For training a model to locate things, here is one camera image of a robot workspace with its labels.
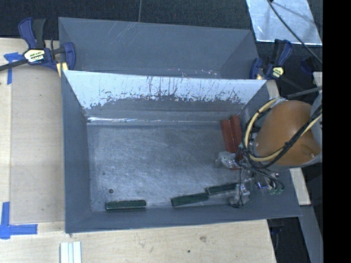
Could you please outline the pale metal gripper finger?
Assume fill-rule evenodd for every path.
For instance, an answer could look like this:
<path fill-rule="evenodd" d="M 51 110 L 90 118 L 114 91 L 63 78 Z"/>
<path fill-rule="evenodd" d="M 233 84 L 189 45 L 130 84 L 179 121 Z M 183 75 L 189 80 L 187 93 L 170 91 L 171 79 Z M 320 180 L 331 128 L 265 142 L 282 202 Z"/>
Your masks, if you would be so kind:
<path fill-rule="evenodd" d="M 250 201 L 250 190 L 246 185 L 238 184 L 234 193 L 228 198 L 228 203 L 231 206 L 243 206 Z"/>
<path fill-rule="evenodd" d="M 214 161 L 214 166 L 217 168 L 225 167 L 230 170 L 239 168 L 236 162 L 236 154 L 227 151 L 218 154 L 218 158 Z"/>

